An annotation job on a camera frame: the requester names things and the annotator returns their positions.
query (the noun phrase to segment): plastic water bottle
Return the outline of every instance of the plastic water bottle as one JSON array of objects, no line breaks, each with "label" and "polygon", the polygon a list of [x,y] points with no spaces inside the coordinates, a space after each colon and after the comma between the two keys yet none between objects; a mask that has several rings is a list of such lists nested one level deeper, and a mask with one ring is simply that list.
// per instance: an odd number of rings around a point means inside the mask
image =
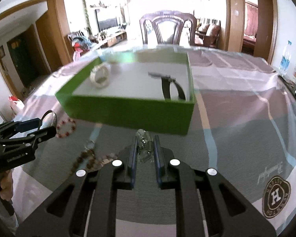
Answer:
[{"label": "plastic water bottle", "polygon": [[280,68],[279,68],[279,72],[283,75],[286,75],[286,72],[289,66],[289,62],[291,58],[291,54],[290,54],[291,47],[292,47],[292,42],[288,41],[287,45],[284,48],[283,57],[282,57]]}]

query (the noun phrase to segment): pink curtain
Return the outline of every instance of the pink curtain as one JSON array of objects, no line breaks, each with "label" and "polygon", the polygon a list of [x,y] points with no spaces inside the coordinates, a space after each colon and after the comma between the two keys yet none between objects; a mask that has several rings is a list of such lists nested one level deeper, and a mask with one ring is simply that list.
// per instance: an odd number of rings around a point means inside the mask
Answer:
[{"label": "pink curtain", "polygon": [[245,34],[255,36],[258,29],[258,8],[245,3]]}]

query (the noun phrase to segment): silver bangle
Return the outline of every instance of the silver bangle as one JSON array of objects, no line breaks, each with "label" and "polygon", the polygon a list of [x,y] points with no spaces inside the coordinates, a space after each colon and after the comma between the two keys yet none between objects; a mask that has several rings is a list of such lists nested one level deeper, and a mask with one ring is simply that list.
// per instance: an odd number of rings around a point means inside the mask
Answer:
[{"label": "silver bangle", "polygon": [[104,88],[109,84],[110,72],[106,63],[95,66],[90,72],[90,81],[96,88]]}]

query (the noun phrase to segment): finger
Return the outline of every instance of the finger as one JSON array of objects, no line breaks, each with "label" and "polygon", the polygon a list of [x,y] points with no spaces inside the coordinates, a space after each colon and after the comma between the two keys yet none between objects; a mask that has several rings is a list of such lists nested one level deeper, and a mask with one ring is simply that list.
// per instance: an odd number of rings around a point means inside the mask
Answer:
[{"label": "finger", "polygon": [[3,200],[10,201],[13,197],[13,188],[6,188],[0,191],[0,197]]},{"label": "finger", "polygon": [[9,172],[4,178],[0,181],[0,186],[2,189],[13,189],[13,178],[12,178],[12,172]]}]

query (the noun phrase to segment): dining chair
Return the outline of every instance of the dining chair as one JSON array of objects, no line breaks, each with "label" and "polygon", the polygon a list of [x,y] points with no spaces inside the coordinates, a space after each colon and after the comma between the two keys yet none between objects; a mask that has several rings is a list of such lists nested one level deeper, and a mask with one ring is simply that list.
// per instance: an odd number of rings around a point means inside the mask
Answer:
[{"label": "dining chair", "polygon": [[194,46],[197,23],[196,18],[189,13],[166,10],[145,14],[139,20],[143,43],[148,44],[148,34],[152,31],[151,29],[148,29],[148,26],[152,25],[158,44],[168,43],[179,45],[184,23],[186,21],[191,22],[189,42],[190,46]]}]

